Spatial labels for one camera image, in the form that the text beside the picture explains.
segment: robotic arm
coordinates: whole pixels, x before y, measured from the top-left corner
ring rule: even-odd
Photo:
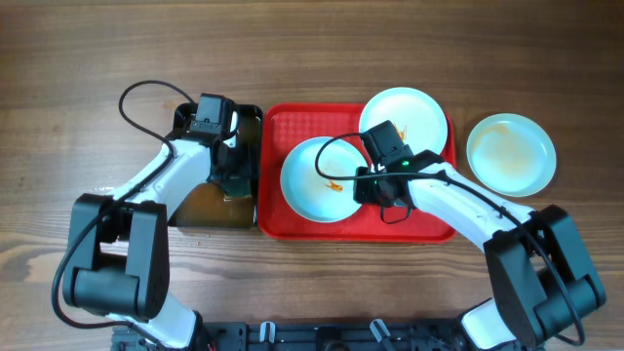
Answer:
[[[505,345],[541,345],[572,324],[580,325],[578,319],[605,304],[598,274],[563,210],[551,206],[536,212],[513,204],[470,182],[436,154],[413,156],[392,124],[385,122],[361,135],[373,163],[383,171],[374,180],[352,177],[356,201],[419,209],[451,225],[485,253],[494,299],[457,320],[429,321],[427,327],[386,326],[381,320],[364,327],[204,324],[199,313],[168,293],[167,223],[198,184],[210,179],[227,187],[231,177],[257,177],[256,150],[237,140],[237,129],[240,119],[261,116],[257,106],[202,95],[199,103],[176,111],[174,130],[167,136],[174,159],[140,192],[124,199],[168,157],[166,145],[123,187],[106,196],[85,194],[76,201],[68,247],[94,217],[124,199],[78,240],[62,284],[68,305],[126,321],[134,330],[116,331],[113,349],[130,350],[126,347],[132,344],[141,350],[339,351],[350,350],[350,344],[354,351],[504,350]],[[367,168],[357,170],[358,176],[370,173]],[[126,256],[100,250],[100,243],[117,240],[129,242]],[[552,257],[548,260],[556,268],[547,264],[535,271],[529,261],[535,252]],[[582,343],[582,332],[579,336]]]

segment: wood grain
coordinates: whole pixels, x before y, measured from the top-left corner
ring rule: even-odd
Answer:
[[[464,145],[475,124],[530,117],[555,142],[558,172],[520,202],[574,216],[608,295],[584,320],[586,347],[624,347],[623,3],[139,2],[0,7],[0,349],[108,347],[110,331],[56,319],[50,282],[73,201],[119,186],[159,149],[116,111],[147,78],[264,109],[416,87],[453,119],[458,168],[473,179]],[[145,88],[127,109],[165,133],[179,102]],[[484,258],[461,237],[296,243],[172,228],[170,243],[171,289],[208,321],[454,316],[491,294]]]

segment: empty plate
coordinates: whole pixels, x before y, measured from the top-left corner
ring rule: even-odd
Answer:
[[[555,174],[553,141],[527,117],[500,113],[479,122],[466,146],[472,172],[488,188],[508,196],[543,189]]]
[[[329,180],[317,174],[314,161],[329,136],[308,139],[286,157],[280,184],[289,206],[309,220],[330,223],[343,220],[361,204],[353,200],[353,180]],[[319,168],[330,176],[354,176],[367,162],[360,152],[344,140],[336,140],[323,150]]]
[[[440,105],[412,88],[392,88],[374,96],[360,117],[360,133],[390,121],[411,152],[431,150],[440,154],[445,148],[449,128]]]

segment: white plate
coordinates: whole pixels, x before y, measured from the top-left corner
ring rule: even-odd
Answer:
[[[374,96],[362,111],[360,133],[390,121],[411,152],[431,150],[440,154],[449,130],[440,105],[431,97],[412,88],[392,88]]]
[[[555,174],[553,141],[527,117],[500,113],[472,130],[466,145],[472,172],[488,188],[508,196],[543,189]]]
[[[286,157],[280,174],[289,206],[304,218],[323,223],[343,220],[361,206],[353,200],[353,180],[333,180],[332,189],[330,180],[314,168],[317,153],[329,139],[319,136],[299,144]],[[366,166],[364,156],[344,140],[331,143],[319,159],[321,171],[331,176],[354,176],[358,167]]]

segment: tray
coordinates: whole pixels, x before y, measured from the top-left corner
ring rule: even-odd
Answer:
[[[443,243],[453,237],[455,231],[451,227],[420,211],[389,225],[381,221],[380,207],[363,205],[341,221],[317,223],[289,207],[280,187],[280,171],[289,152],[311,137],[357,132],[363,109],[363,104],[352,103],[280,103],[269,109],[262,125],[257,199],[257,223],[264,234],[274,239],[408,243]],[[447,121],[448,139],[441,155],[456,167],[453,127],[448,116]],[[346,140],[366,155],[357,137]],[[404,215],[405,209],[386,210],[386,220]]]

